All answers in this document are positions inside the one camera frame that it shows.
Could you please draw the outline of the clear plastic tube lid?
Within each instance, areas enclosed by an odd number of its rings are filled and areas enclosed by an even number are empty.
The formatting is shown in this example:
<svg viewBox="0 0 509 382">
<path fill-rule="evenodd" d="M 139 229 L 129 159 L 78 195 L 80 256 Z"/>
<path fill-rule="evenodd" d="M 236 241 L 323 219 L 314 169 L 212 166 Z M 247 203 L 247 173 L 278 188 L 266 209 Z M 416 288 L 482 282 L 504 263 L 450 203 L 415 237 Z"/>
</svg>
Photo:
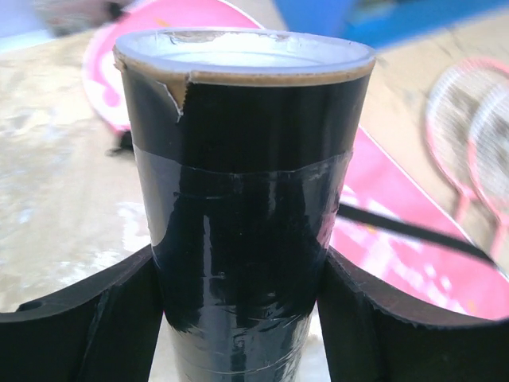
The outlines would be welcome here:
<svg viewBox="0 0 509 382">
<path fill-rule="evenodd" d="M 372 48 L 354 41 L 269 29 L 170 28 L 128 33 L 115 42 L 126 64 L 162 72 L 318 74 L 365 69 Z"/>
</svg>

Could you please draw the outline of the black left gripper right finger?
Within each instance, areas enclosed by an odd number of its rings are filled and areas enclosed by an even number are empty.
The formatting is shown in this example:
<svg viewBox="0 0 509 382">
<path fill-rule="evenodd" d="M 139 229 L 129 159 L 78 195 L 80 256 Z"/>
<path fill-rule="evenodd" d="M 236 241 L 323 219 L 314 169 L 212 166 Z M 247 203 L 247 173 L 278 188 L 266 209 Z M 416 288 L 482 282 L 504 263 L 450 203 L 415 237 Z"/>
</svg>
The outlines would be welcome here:
<svg viewBox="0 0 509 382">
<path fill-rule="evenodd" d="M 329 248 L 318 299 L 331 380 L 508 380 L 508 321 L 459 314 L 385 283 Z"/>
</svg>

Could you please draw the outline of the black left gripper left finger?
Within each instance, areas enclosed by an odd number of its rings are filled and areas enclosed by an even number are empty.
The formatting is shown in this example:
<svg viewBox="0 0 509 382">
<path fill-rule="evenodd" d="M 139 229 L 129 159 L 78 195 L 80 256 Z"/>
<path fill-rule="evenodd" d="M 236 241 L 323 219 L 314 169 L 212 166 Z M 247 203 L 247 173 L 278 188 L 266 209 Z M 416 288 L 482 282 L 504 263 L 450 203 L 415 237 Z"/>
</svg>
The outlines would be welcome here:
<svg viewBox="0 0 509 382">
<path fill-rule="evenodd" d="M 150 247 L 1 316 L 3 381 L 147 381 L 162 319 Z"/>
</svg>

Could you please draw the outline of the black shuttlecock tube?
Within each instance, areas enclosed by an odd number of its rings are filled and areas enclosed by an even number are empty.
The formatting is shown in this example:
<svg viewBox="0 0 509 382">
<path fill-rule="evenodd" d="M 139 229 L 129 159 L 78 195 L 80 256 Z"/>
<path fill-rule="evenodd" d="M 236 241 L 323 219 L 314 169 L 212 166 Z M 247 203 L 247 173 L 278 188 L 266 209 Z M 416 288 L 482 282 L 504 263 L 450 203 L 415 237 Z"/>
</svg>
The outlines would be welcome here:
<svg viewBox="0 0 509 382">
<path fill-rule="evenodd" d="M 375 60 L 247 75 L 113 53 L 180 379 L 295 380 Z"/>
</svg>

